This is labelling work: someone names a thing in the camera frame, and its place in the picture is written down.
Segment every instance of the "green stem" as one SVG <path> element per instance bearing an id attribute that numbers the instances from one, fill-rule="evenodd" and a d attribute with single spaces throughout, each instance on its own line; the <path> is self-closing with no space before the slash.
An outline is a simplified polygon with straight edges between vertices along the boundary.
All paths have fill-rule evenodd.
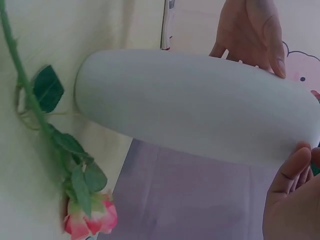
<path id="1" fill-rule="evenodd" d="M 49 128 L 49 125 L 45 119 L 45 116 L 40 108 L 40 105 L 33 93 L 33 89 L 31 87 L 31 84 L 28 80 L 27 74 L 24 70 L 24 67 L 22 65 L 22 62 L 20 60 L 18 51 L 17 51 L 17 42 L 14 40 L 11 27 L 9 24 L 9 18 L 6 12 L 6 4 L 5 0 L 0 0 L 0 19 L 2 23 L 4 38 L 6 41 L 6 44 L 9 48 L 9 52 L 12 58 L 12 61 L 14 63 L 14 67 L 18 74 L 18 80 L 17 80 L 17 86 L 18 88 L 22 86 L 25 90 L 26 98 L 28 103 L 30 104 L 30 108 L 34 112 L 34 115 L 40 125 L 41 130 L 43 131 L 44 135 L 49 139 L 49 141 L 54 145 L 52 140 L 51 131 Z M 56 157 L 58 158 L 59 162 L 62 162 L 62 156 L 60 154 L 60 151 L 55 151 Z"/>

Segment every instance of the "rose petal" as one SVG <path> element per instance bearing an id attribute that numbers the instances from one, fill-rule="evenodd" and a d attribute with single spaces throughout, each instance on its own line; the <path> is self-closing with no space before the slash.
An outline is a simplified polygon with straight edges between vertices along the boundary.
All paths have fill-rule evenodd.
<path id="1" fill-rule="evenodd" d="M 106 234 L 110 233 L 111 230 L 117 225 L 117 222 L 118 216 L 116 208 L 115 205 L 112 204 L 107 208 L 107 211 L 103 215 L 102 226 L 100 231 Z"/>
<path id="2" fill-rule="evenodd" d="M 64 230 L 71 235 L 71 240 L 84 239 L 89 235 L 90 232 L 82 214 L 68 215 L 64 221 Z"/>
<path id="3" fill-rule="evenodd" d="M 103 219 L 104 213 L 93 211 L 91 213 L 91 218 L 88 218 L 87 216 L 84 217 L 84 220 L 91 231 L 92 235 L 96 235 L 97 232 L 100 232 L 102 227 L 102 219 Z"/>

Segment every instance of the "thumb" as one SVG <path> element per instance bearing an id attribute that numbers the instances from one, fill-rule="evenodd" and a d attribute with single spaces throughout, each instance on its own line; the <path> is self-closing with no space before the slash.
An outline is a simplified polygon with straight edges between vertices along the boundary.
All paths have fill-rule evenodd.
<path id="1" fill-rule="evenodd" d="M 282 43 L 282 30 L 277 14 L 272 15 L 264 24 L 263 35 L 265 37 L 267 56 L 274 73 L 286 77 L 285 51 Z"/>
<path id="2" fill-rule="evenodd" d="M 286 198 L 294 180 L 310 165 L 311 150 L 300 148 L 280 167 L 267 193 L 266 204 L 275 204 Z"/>

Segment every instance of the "green leaf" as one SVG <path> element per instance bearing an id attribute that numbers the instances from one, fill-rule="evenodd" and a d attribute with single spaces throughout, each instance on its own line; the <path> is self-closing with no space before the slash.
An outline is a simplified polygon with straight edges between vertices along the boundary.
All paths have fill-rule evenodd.
<path id="1" fill-rule="evenodd" d="M 314 176 L 317 176 L 320 173 L 320 169 L 314 163 L 311 163 L 311 170 Z"/>
<path id="2" fill-rule="evenodd" d="M 51 65 L 46 66 L 35 77 L 33 94 L 45 113 L 51 113 L 58 105 L 65 90 Z"/>
<path id="3" fill-rule="evenodd" d="M 94 158 L 84 150 L 81 144 L 72 135 L 69 133 L 61 133 L 52 124 L 49 124 L 49 127 L 55 143 L 65 151 L 71 153 L 76 164 L 80 164 L 82 161 L 90 164 L 94 161 Z"/>
<path id="4" fill-rule="evenodd" d="M 95 163 L 88 164 L 84 171 L 84 179 L 90 192 L 100 192 L 107 185 L 107 177 Z"/>
<path id="5" fill-rule="evenodd" d="M 72 187 L 72 183 L 69 179 L 65 180 L 62 184 L 65 193 L 67 194 L 67 196 L 73 201 L 73 202 L 77 202 L 77 195 Z"/>
<path id="6" fill-rule="evenodd" d="M 72 187 L 75 191 L 77 202 L 83 209 L 84 213 L 91 218 L 91 197 L 90 192 L 85 182 L 82 166 L 76 166 L 71 175 Z"/>

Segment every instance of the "wrinkled fabric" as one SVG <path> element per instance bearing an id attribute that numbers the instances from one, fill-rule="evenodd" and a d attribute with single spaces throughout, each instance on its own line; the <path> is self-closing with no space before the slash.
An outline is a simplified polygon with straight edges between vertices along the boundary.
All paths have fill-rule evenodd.
<path id="1" fill-rule="evenodd" d="M 134 140 L 113 192 L 118 225 L 98 240 L 263 240 L 276 172 Z"/>

